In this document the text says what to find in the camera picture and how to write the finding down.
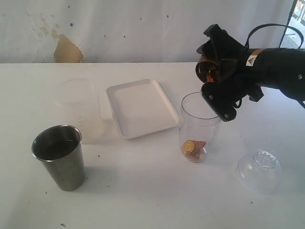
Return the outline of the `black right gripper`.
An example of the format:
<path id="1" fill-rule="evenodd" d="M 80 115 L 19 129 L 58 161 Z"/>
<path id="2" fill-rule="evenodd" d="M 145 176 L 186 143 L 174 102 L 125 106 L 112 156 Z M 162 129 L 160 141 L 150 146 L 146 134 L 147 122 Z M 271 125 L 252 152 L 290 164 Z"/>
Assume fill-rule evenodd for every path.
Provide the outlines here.
<path id="1" fill-rule="evenodd" d="M 209 82 L 216 97 L 223 103 L 235 103 L 248 95 L 258 102 L 264 94 L 254 82 L 255 74 L 245 68 L 248 50 L 218 24 L 209 26 L 203 34 L 209 40 L 196 52 L 209 59 Z"/>

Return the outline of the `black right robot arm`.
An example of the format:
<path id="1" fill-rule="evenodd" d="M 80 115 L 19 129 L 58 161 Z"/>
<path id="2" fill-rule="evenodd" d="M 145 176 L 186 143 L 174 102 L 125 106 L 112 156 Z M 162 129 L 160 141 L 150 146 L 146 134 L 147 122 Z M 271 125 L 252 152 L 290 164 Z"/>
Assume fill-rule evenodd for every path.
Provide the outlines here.
<path id="1" fill-rule="evenodd" d="M 195 68 L 205 84 L 203 97 L 212 107 L 236 108 L 246 95 L 258 102 L 262 87 L 278 89 L 286 97 L 305 105 L 305 51 L 301 48 L 250 48 L 241 44 L 218 24 L 204 32 L 209 38 L 196 51 L 201 55 Z"/>

